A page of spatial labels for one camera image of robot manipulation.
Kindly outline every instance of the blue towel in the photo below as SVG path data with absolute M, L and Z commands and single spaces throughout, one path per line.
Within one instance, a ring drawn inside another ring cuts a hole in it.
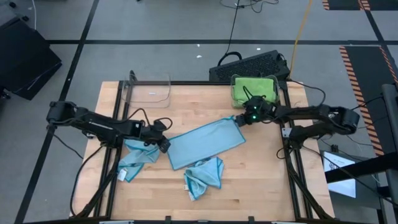
M 121 169 L 127 171 L 124 178 L 130 182 L 139 171 L 144 167 L 145 163 L 155 163 L 159 158 L 159 147 L 155 145 L 144 146 L 144 143 L 136 140 L 125 140 L 125 145 L 130 151 L 118 164 L 118 172 Z
M 246 142 L 233 116 L 170 139 L 167 151 L 173 170 L 207 159 Z
M 221 189 L 223 169 L 224 162 L 218 157 L 209 161 L 199 161 L 194 166 L 188 167 L 184 179 L 191 200 L 198 200 L 205 193 L 208 185 Z

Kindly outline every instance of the crumpled blue cloth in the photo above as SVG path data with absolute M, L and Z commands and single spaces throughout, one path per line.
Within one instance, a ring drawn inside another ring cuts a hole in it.
M 198 200 L 209 185 L 221 189 L 223 169 L 224 162 L 218 157 L 209 161 L 199 161 L 194 166 L 188 167 L 184 179 L 191 200 Z
M 155 163 L 159 158 L 159 147 L 155 145 L 144 146 L 144 143 L 136 140 L 124 140 L 124 144 L 130 151 L 123 159 L 119 161 L 118 172 L 126 169 L 127 174 L 124 180 L 130 182 L 145 163 Z
M 177 170 L 245 142 L 233 116 L 230 116 L 171 138 L 167 155 L 173 170 Z

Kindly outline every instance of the green cloth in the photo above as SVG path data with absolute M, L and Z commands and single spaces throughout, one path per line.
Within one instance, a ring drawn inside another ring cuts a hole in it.
M 275 103 L 276 94 L 274 91 L 274 80 L 270 78 L 236 78 L 233 87 L 233 108 L 243 108 L 243 103 L 248 100 L 243 91 L 243 86 L 250 91 L 253 96 L 266 96 L 266 101 Z

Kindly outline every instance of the wooden table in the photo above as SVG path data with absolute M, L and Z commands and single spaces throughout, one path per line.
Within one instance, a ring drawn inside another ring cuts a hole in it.
M 117 87 L 118 82 L 102 84 L 95 110 L 97 113 L 112 116 Z M 288 83 L 288 87 L 292 107 L 308 105 L 302 86 Z M 168 108 L 146 108 L 146 112 L 151 121 L 165 116 L 173 120 L 172 128 L 164 133 L 169 138 L 243 111 L 232 109 L 229 86 L 177 85 L 172 86 Z M 312 122 L 295 123 L 308 126 Z M 285 161 L 275 155 L 282 147 L 279 125 L 257 123 L 243 126 L 241 131 L 246 143 L 218 155 L 225 164 L 222 189 L 209 187 L 201 199 L 191 202 L 188 192 L 183 189 L 184 170 L 173 171 L 167 155 L 160 154 L 159 160 L 155 164 L 146 164 L 131 183 L 117 182 L 111 218 L 164 220 L 165 216 L 170 215 L 172 220 L 243 221 L 248 220 L 248 216 L 254 216 L 256 221 L 294 221 Z M 309 139 L 304 145 L 318 150 L 316 140 Z M 88 140 L 85 159 L 98 146 L 96 139 Z M 80 174 L 73 201 L 76 212 L 82 210 L 98 188 L 104 152 L 103 149 L 87 162 Z M 302 150 L 301 153 L 309 191 L 325 211 L 334 216 L 321 159 L 312 152 Z M 124 147 L 122 157 L 126 154 Z M 297 193 L 300 212 L 305 217 L 302 194 L 298 188 Z M 101 214 L 104 214 L 107 199 L 106 192 Z

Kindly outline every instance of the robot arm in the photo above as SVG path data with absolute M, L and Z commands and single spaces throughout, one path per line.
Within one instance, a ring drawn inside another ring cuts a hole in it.
M 145 121 L 118 121 L 103 116 L 86 108 L 77 107 L 72 102 L 57 101 L 50 103 L 47 122 L 53 126 L 72 126 L 86 133 L 95 135 L 108 147 L 118 147 L 123 139 L 143 141 L 145 146 L 157 144 L 160 151 L 166 153 L 170 147 L 169 140 L 163 135 L 167 127 L 160 121 L 147 124 Z
M 304 141 L 325 134 L 353 134 L 359 121 L 359 114 L 343 107 L 327 105 L 304 108 L 289 108 L 287 106 L 268 103 L 262 96 L 253 96 L 243 104 L 245 112 L 235 117 L 238 126 L 252 123 L 284 124 L 296 119 L 317 119 L 318 123 L 311 126 L 294 126 L 284 128 L 282 135 L 289 140 L 293 148 L 300 148 Z

